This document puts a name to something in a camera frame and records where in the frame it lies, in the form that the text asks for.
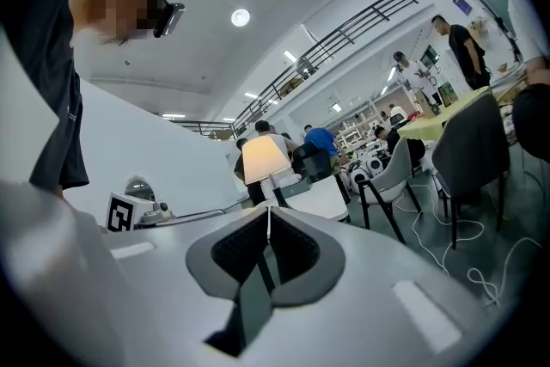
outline railing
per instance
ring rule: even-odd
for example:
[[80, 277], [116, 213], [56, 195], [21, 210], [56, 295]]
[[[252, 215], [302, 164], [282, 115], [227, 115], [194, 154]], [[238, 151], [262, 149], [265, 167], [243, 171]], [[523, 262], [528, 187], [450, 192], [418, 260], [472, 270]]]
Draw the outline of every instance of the railing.
[[231, 123], [217, 121], [183, 121], [171, 120], [174, 124], [180, 125], [192, 132], [200, 133], [210, 139], [236, 139], [235, 127]]
[[236, 134], [241, 135], [247, 130], [249, 123], [260, 119], [271, 105], [282, 100], [308, 80], [328, 58], [349, 45], [355, 45], [361, 35], [378, 23], [389, 21], [389, 17], [412, 3], [418, 2], [416, 0], [378, 0], [342, 23], [284, 70], [239, 114], [234, 123]]

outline black shirt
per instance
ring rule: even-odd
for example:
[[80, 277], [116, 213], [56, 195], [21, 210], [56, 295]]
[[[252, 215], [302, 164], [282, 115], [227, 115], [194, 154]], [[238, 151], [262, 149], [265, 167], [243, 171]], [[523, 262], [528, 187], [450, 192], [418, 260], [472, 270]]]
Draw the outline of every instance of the black shirt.
[[[395, 146], [400, 140], [399, 133], [392, 129], [388, 132], [388, 152], [390, 155], [394, 154]], [[424, 157], [424, 154], [426, 152], [424, 143], [420, 139], [407, 139], [406, 145], [409, 148], [409, 155], [411, 157], [411, 161], [419, 161]]]
[[[461, 66], [462, 73], [466, 77], [477, 75], [475, 74], [474, 63], [472, 62], [470, 53], [468, 52], [468, 49], [464, 46], [464, 43], [466, 43], [468, 39], [472, 39], [472, 36], [467, 29], [460, 25], [451, 25], [449, 34], [449, 46], [455, 53], [458, 64]], [[483, 73], [485, 71], [485, 60], [483, 59], [485, 51], [480, 48], [480, 46], [474, 39], [472, 39], [472, 42], [474, 43], [475, 51], [478, 53], [478, 57], [480, 59], [480, 73]]]
[[80, 148], [83, 113], [80, 78], [70, 41], [69, 0], [8, 0], [4, 21], [14, 52], [59, 123], [42, 150], [30, 181], [51, 193], [89, 183]]

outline white shirt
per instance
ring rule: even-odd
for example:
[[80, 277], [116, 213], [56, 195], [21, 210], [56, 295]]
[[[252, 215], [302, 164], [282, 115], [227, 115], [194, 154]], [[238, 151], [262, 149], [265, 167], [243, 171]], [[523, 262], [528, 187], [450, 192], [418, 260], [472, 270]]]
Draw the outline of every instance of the white shirt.
[[428, 69], [421, 61], [416, 61], [411, 58], [408, 58], [407, 61], [409, 65], [406, 68], [401, 67], [403, 72], [400, 73], [400, 77], [403, 80], [408, 80], [412, 90], [422, 90], [428, 99], [432, 101], [432, 95], [437, 93], [436, 88], [433, 87], [433, 84], [431, 84], [428, 78], [420, 76], [420, 72], [427, 72]]
[[547, 34], [531, 0], [508, 0], [508, 14], [524, 62], [550, 55]]
[[404, 119], [407, 119], [407, 115], [406, 115], [405, 111], [403, 110], [403, 107], [401, 107], [401, 106], [394, 106], [394, 107], [392, 108], [392, 111], [389, 113], [389, 115], [390, 115], [390, 116], [395, 116], [395, 115], [397, 115], [397, 114], [399, 114], [399, 113], [400, 113], [401, 115], [403, 115], [403, 118], [404, 118]]

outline white lamp shade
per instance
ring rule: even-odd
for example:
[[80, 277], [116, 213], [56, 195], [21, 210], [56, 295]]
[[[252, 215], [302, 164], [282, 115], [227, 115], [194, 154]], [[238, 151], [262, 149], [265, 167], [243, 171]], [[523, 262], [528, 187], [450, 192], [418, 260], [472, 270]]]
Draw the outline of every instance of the white lamp shade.
[[285, 157], [267, 135], [251, 139], [242, 146], [242, 163], [247, 185], [290, 168], [288, 156]]

